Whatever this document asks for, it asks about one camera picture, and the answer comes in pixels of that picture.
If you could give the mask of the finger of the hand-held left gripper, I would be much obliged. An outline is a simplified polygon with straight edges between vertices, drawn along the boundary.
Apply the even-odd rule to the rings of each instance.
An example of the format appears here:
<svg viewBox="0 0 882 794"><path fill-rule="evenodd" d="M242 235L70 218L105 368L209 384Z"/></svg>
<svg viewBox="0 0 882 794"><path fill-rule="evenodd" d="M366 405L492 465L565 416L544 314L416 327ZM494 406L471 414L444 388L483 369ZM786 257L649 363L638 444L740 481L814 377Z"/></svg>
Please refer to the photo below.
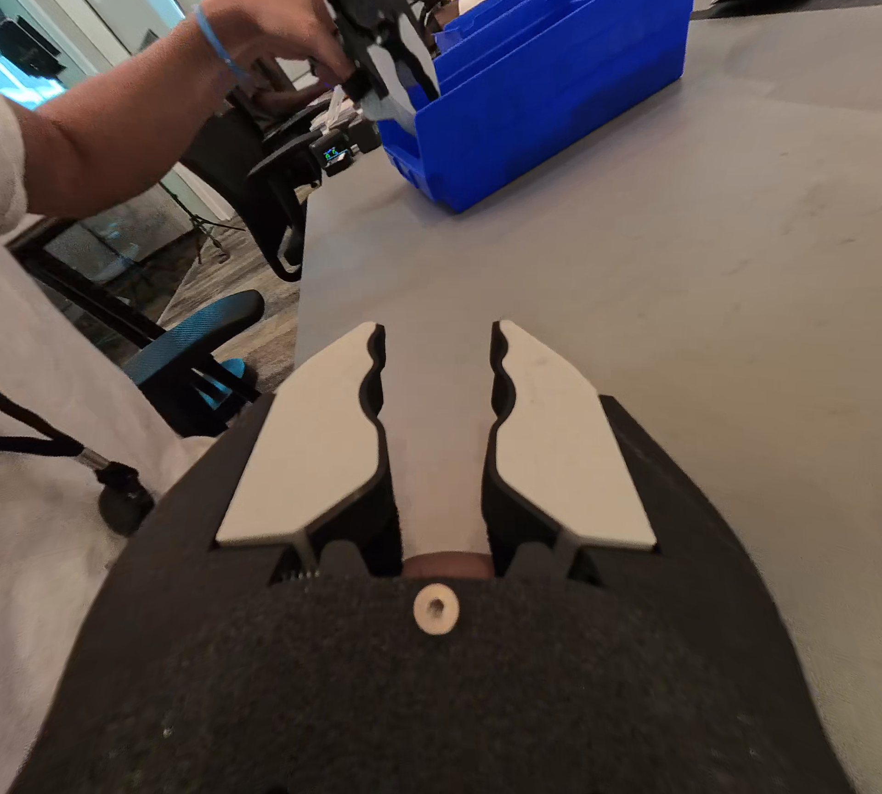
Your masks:
<svg viewBox="0 0 882 794"><path fill-rule="evenodd" d="M433 60L424 35L421 34L412 16L398 17L394 44L398 52L398 61L407 67L426 98L430 102L437 100L440 93Z"/></svg>
<svg viewBox="0 0 882 794"><path fill-rule="evenodd" d="M364 115L396 123L415 136L408 89L418 85L418 51L408 45L360 45L357 49L357 103Z"/></svg>

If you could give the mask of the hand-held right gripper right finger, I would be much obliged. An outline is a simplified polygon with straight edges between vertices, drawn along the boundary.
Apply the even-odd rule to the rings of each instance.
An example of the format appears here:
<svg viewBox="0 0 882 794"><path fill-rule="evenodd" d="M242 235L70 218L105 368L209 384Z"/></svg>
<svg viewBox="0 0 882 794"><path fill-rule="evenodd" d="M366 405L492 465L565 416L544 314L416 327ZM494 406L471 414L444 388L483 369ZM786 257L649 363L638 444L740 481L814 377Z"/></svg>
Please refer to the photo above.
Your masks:
<svg viewBox="0 0 882 794"><path fill-rule="evenodd" d="M494 421L481 514L498 577L526 546L563 575L593 549L653 553L658 540L594 385L513 321L491 327Z"/></svg>

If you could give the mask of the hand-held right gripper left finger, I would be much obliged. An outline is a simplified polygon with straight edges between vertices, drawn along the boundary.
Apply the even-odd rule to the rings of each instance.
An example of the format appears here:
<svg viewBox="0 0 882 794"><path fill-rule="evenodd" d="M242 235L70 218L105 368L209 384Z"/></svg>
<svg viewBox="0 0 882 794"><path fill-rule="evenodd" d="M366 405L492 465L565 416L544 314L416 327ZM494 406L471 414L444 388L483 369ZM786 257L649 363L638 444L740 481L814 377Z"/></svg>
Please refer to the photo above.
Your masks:
<svg viewBox="0 0 882 794"><path fill-rule="evenodd" d="M218 547L291 547L308 571L327 546L345 541L371 574L390 575L384 365L384 326L364 322L281 384L216 532Z"/></svg>

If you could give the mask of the blue plastic bin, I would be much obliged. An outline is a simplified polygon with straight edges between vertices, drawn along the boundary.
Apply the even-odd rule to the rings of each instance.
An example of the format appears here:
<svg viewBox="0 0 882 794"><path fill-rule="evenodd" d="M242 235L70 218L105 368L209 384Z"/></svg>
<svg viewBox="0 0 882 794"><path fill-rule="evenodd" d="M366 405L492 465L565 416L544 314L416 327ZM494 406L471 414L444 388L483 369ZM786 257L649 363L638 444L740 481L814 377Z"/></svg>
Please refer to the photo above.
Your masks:
<svg viewBox="0 0 882 794"><path fill-rule="evenodd" d="M452 73L452 53L479 30L527 0L483 0L437 33L440 54L435 58L435 72L443 79Z"/></svg>
<svg viewBox="0 0 882 794"><path fill-rule="evenodd" d="M452 53L415 136L378 123L405 181L461 213L676 82L693 0L527 0Z"/></svg>

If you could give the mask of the person's left forearm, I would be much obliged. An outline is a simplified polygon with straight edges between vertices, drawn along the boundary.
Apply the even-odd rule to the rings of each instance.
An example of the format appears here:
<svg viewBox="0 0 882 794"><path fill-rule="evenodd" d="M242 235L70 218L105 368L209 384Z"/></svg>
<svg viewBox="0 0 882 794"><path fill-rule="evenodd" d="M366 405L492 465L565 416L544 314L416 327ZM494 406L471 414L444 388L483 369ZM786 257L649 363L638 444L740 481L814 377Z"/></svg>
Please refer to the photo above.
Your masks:
<svg viewBox="0 0 882 794"><path fill-rule="evenodd" d="M84 218L157 184L233 78L187 17L110 71L29 110L2 97L2 224Z"/></svg>

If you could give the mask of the person's left hand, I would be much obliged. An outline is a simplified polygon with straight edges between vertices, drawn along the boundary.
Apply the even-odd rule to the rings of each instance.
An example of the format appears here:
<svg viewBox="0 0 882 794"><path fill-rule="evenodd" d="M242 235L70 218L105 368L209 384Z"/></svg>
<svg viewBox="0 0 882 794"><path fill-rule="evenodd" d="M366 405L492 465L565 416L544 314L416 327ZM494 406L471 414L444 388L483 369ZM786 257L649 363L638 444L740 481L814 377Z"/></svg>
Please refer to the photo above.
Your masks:
<svg viewBox="0 0 882 794"><path fill-rule="evenodd" d="M245 71L263 59L305 61L331 85L356 71L326 0L203 0L218 39Z"/></svg>

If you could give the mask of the black device with lit display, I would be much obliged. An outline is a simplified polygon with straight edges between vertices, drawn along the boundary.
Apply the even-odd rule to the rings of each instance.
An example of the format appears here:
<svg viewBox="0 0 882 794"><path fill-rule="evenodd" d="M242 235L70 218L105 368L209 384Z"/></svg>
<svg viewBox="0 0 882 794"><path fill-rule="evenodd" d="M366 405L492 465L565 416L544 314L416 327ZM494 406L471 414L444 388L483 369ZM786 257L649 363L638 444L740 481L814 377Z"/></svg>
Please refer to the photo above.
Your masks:
<svg viewBox="0 0 882 794"><path fill-rule="evenodd" d="M348 135L341 129L332 130L310 144L310 152L320 171L331 178L345 171L354 161Z"/></svg>

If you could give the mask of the blue wristband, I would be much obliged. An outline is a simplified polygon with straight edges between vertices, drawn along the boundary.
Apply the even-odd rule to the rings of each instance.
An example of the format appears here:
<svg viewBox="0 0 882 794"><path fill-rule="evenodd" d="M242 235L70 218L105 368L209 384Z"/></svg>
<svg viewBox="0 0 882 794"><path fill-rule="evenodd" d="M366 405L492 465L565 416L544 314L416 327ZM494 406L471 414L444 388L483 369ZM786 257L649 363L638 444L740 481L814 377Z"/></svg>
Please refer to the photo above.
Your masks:
<svg viewBox="0 0 882 794"><path fill-rule="evenodd" d="M235 61L234 58L230 55L228 50L226 50L226 47L222 44L221 40L218 39L212 25L209 23L204 13L204 9L201 3L194 4L192 6L192 14L205 42L210 46L216 58L226 68L226 71L233 75L237 83L250 83L249 73L240 67L237 61Z"/></svg>

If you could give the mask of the black mesh office chair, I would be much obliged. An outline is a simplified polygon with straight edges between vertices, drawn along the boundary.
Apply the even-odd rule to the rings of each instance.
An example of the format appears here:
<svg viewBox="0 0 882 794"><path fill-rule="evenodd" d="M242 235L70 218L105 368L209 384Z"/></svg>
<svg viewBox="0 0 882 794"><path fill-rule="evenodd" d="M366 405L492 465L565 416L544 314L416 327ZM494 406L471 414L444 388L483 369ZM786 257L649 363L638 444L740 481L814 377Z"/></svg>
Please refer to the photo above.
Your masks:
<svg viewBox="0 0 882 794"><path fill-rule="evenodd" d="M321 136L311 123L325 111L329 88L234 90L220 113L205 121L180 164L221 196L243 221L272 272L301 279L308 193L322 171L311 146Z"/></svg>

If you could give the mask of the black tripod legs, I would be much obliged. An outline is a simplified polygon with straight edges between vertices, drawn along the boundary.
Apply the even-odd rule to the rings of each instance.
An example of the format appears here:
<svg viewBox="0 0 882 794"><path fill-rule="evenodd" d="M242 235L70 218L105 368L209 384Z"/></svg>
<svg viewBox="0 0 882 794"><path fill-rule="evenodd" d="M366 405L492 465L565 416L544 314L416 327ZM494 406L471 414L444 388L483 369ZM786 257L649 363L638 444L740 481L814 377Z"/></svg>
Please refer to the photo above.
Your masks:
<svg viewBox="0 0 882 794"><path fill-rule="evenodd" d="M230 252L228 251L228 249L226 249L224 245L222 245L220 239L214 234L213 229L231 231L236 233L244 233L245 229L233 225L220 223L213 219L208 219L202 215L198 215L187 205L185 205L181 198L175 193L172 188L167 185L165 181L160 181L159 187L166 194L168 194L173 203L179 207L184 215L187 216L187 219L193 227L194 231L204 237L204 241L208 241L219 253L218 262L221 264L228 262L230 260Z"/></svg>

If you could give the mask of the black box fixture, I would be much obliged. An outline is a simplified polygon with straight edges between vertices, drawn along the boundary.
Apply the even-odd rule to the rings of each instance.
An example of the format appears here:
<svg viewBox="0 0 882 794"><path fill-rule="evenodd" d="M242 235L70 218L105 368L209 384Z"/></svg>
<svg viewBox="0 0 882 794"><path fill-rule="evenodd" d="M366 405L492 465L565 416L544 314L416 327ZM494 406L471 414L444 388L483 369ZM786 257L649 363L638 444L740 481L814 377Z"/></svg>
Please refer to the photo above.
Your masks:
<svg viewBox="0 0 882 794"><path fill-rule="evenodd" d="M1 54L18 70L35 78L58 79L65 70L58 60L60 50L21 17L2 15Z"/></svg>

